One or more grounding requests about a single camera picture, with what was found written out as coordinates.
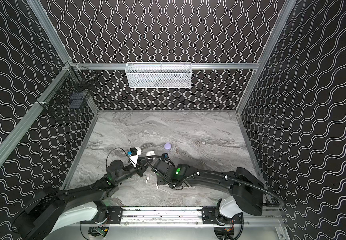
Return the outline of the white earbud charging case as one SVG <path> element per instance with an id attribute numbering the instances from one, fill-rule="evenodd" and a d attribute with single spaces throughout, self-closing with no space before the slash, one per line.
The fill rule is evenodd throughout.
<path id="1" fill-rule="evenodd" d="M 149 152 L 146 153 L 147 157 L 154 156 L 154 155 L 155 155 L 154 151 L 149 151 Z"/>

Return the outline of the purple earbud charging case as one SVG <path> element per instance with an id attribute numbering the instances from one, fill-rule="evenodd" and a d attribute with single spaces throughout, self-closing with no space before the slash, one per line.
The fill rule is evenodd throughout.
<path id="1" fill-rule="evenodd" d="M 164 148 L 165 148 L 166 150 L 171 150 L 171 148 L 172 148 L 171 143 L 165 143 L 165 144 L 164 144 Z"/>

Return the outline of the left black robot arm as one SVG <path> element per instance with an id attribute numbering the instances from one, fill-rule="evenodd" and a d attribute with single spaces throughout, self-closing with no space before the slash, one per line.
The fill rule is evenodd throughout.
<path id="1" fill-rule="evenodd" d="M 113 195 L 123 181 L 142 177 L 153 160 L 138 157 L 136 165 L 124 165 L 115 160 L 106 167 L 106 174 L 96 182 L 69 190 L 42 190 L 15 216 L 13 232 L 24 240 L 43 240 L 58 228 L 73 222 L 101 217 L 105 209 L 101 202 Z"/>

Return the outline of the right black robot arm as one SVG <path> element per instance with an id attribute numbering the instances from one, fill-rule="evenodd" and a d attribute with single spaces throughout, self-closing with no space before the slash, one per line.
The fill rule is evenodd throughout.
<path id="1" fill-rule="evenodd" d="M 215 172 L 186 164 L 174 166 L 161 159 L 149 166 L 157 175 L 157 180 L 172 190 L 203 187 L 229 194 L 227 198 L 218 200 L 214 212 L 219 225 L 242 213 L 252 216 L 263 213 L 263 185 L 244 168 L 238 167 L 234 172 Z"/>

